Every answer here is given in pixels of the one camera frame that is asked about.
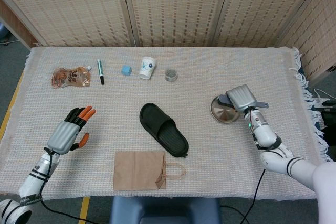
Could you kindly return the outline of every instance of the white robotic arm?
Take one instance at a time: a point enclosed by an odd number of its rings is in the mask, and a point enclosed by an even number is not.
[[[336,163],[316,166],[304,158],[294,157],[256,109],[257,106],[267,108],[268,105],[257,102],[247,85],[227,91],[220,101],[228,105],[231,103],[237,111],[245,114],[257,148],[264,150],[260,155],[264,168],[288,175],[314,190],[319,205],[319,224],[336,223]]]
[[[32,214],[31,205],[42,201],[43,187],[59,164],[60,155],[82,148],[86,144],[89,133],[85,133],[79,143],[75,143],[75,139],[95,112],[91,106],[75,108],[58,124],[47,143],[48,148],[44,148],[47,153],[42,155],[19,189],[20,203],[10,199],[0,202],[0,224],[28,222]]]

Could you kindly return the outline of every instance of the blue chair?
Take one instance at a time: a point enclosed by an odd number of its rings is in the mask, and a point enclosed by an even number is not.
[[[110,224],[221,224],[218,199],[199,197],[119,197]]]

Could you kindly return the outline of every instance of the white paper cup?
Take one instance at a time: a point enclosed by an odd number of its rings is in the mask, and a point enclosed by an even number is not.
[[[141,62],[140,72],[139,72],[140,78],[148,80],[151,77],[155,66],[156,66],[155,59],[148,57],[148,56],[143,57],[142,62]]]

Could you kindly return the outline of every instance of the blue cube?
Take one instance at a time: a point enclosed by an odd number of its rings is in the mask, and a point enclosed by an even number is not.
[[[121,73],[122,73],[124,76],[130,76],[130,75],[131,75],[131,72],[132,72],[132,68],[131,68],[131,66],[129,66],[129,65],[123,65],[123,66],[122,66]]]

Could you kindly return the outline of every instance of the stainless steel plate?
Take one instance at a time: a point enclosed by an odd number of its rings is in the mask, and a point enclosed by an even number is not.
[[[219,96],[216,97],[211,102],[211,115],[216,119],[217,121],[221,123],[232,123],[236,121],[240,115],[235,109],[225,106],[218,103]]]

